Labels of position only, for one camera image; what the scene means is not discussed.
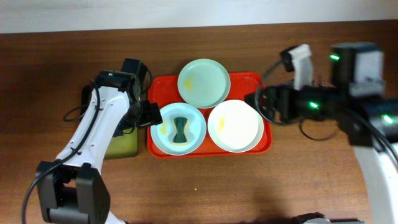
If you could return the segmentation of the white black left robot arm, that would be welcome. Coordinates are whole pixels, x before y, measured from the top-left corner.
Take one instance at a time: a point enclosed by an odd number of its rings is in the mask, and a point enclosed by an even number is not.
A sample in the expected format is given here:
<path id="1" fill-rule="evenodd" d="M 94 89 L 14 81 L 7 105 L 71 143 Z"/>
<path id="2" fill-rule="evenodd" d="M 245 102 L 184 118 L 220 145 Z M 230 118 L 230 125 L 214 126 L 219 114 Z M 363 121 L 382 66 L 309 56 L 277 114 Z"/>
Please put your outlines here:
<path id="1" fill-rule="evenodd" d="M 47 223 L 122 223 L 110 210 L 101 176 L 108 146 L 121 121 L 130 129 L 160 124 L 159 107 L 141 101 L 150 71 L 103 70 L 92 80 L 91 100 L 70 142 L 53 162 L 42 161 L 31 187 Z"/>

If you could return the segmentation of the green plate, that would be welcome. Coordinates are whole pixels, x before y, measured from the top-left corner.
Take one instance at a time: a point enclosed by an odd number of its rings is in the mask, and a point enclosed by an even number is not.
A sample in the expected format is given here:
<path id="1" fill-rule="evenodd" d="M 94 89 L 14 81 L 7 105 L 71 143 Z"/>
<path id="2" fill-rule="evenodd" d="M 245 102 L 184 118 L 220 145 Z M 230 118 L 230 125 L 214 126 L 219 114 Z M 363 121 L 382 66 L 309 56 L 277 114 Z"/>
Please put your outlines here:
<path id="1" fill-rule="evenodd" d="M 207 58 L 184 66 L 177 78 L 182 99 L 196 108 L 213 108 L 222 103 L 231 89 L 231 78 L 219 62 Z"/>

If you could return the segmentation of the light blue plate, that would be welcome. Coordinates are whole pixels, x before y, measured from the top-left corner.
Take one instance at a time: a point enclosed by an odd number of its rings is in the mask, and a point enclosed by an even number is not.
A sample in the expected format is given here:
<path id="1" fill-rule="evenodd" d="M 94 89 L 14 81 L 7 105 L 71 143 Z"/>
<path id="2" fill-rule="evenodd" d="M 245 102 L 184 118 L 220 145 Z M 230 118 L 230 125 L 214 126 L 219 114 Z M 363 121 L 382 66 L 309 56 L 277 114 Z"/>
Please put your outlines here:
<path id="1" fill-rule="evenodd" d="M 187 103 L 172 103 L 160 109 L 160 113 L 163 122 L 150 127 L 150 136 L 157 148 L 172 156 L 183 156 L 199 148 L 206 136 L 206 121 L 198 109 Z M 174 118 L 177 117 L 188 119 L 185 126 L 188 142 L 185 144 L 172 142 L 176 134 Z"/>

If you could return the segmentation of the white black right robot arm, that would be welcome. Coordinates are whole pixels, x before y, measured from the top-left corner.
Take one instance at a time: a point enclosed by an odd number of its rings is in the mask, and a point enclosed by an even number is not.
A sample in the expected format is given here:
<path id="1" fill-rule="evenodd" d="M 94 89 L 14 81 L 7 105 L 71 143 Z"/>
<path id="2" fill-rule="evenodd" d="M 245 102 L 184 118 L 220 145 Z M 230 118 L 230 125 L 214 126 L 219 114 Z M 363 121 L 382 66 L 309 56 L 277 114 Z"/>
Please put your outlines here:
<path id="1" fill-rule="evenodd" d="M 244 100 L 279 126 L 334 120 L 363 173 L 374 223 L 397 222 L 397 100 L 386 98 L 384 52 L 372 42 L 335 44 L 331 86 L 315 84 L 307 44 L 280 53 L 277 66 L 294 72 L 290 83 L 260 84 Z"/>

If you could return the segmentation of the white plate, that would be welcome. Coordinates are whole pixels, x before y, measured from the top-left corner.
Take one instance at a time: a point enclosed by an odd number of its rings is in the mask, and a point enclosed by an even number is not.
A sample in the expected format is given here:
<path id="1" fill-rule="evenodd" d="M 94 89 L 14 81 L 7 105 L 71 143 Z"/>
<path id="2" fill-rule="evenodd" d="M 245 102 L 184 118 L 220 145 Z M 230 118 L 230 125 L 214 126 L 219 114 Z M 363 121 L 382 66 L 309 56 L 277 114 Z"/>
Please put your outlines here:
<path id="1" fill-rule="evenodd" d="M 264 134 L 263 118 L 241 100 L 228 100 L 216 106 L 207 125 L 211 140 L 222 150 L 232 153 L 253 149 Z"/>

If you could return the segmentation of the green yellow sponge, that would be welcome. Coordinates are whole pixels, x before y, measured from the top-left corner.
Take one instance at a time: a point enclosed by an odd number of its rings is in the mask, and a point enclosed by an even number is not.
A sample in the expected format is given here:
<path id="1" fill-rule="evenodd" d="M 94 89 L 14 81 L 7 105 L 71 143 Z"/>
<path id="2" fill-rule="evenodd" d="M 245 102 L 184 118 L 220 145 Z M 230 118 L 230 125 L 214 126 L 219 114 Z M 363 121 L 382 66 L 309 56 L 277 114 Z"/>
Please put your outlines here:
<path id="1" fill-rule="evenodd" d="M 188 123 L 188 119 L 184 117 L 174 118 L 174 125 L 176 134 L 173 137 L 172 142 L 174 144 L 185 144 L 188 142 L 187 137 L 185 135 L 185 126 Z"/>

